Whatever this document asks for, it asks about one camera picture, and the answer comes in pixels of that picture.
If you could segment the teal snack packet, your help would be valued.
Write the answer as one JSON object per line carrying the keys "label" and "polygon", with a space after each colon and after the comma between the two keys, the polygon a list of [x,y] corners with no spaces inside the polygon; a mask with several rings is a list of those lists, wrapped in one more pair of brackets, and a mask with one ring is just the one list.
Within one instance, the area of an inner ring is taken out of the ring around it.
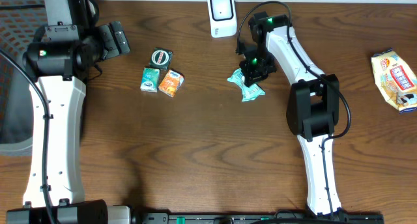
{"label": "teal snack packet", "polygon": [[236,69],[232,75],[227,78],[227,81],[236,84],[241,89],[243,102],[249,102],[255,100],[259,96],[265,95],[265,91],[257,84],[250,85],[249,87],[245,85],[245,77],[241,68]]}

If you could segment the teal white small box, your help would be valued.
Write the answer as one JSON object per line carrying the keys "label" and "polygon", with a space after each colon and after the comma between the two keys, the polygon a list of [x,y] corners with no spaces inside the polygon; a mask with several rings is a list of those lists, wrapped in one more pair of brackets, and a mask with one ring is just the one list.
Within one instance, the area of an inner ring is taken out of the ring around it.
{"label": "teal white small box", "polygon": [[157,92],[160,70],[157,68],[144,68],[140,89],[145,92]]}

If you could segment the orange small snack box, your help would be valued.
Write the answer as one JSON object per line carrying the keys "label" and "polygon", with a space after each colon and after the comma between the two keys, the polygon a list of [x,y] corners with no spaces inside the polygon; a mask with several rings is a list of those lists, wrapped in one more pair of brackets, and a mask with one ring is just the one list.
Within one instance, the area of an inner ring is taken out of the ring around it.
{"label": "orange small snack box", "polygon": [[184,81],[182,74],[169,70],[163,78],[158,89],[170,97],[174,97]]}

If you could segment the dark green round-label packet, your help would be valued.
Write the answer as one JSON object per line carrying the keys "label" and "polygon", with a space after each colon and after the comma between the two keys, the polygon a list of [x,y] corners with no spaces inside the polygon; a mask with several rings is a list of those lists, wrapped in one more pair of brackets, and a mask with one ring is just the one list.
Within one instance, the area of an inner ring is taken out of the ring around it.
{"label": "dark green round-label packet", "polygon": [[172,58],[173,52],[171,50],[154,48],[149,61],[149,66],[160,70],[169,70]]}

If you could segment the yellow wet wipes pack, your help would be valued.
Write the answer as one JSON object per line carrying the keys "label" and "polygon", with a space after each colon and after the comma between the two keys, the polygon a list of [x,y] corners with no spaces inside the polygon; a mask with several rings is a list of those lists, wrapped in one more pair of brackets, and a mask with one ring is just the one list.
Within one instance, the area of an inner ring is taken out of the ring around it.
{"label": "yellow wet wipes pack", "polygon": [[400,113],[416,111],[416,75],[393,49],[371,57],[374,80],[385,101]]}

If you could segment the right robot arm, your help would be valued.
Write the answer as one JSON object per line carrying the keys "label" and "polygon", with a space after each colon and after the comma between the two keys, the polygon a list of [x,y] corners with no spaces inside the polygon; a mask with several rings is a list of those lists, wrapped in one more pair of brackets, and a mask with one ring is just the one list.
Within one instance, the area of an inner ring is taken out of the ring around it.
{"label": "right robot arm", "polygon": [[308,180],[307,206],[314,216],[341,210],[336,190],[332,144],[339,121],[339,80],[326,75],[299,43],[290,17],[254,14],[248,22],[253,46],[238,44],[244,84],[250,87],[281,68],[291,86],[288,127],[300,143]]}

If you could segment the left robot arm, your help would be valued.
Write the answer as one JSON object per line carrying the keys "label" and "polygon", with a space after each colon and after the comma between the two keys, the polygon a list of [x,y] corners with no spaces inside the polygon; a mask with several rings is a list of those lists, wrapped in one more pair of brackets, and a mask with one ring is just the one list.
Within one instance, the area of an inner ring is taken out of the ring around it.
{"label": "left robot arm", "polygon": [[33,104],[31,170],[23,206],[7,223],[133,223],[128,206],[85,200],[79,147],[90,68],[130,52],[122,25],[98,25],[94,0],[44,0],[43,41],[35,36],[16,69]]}

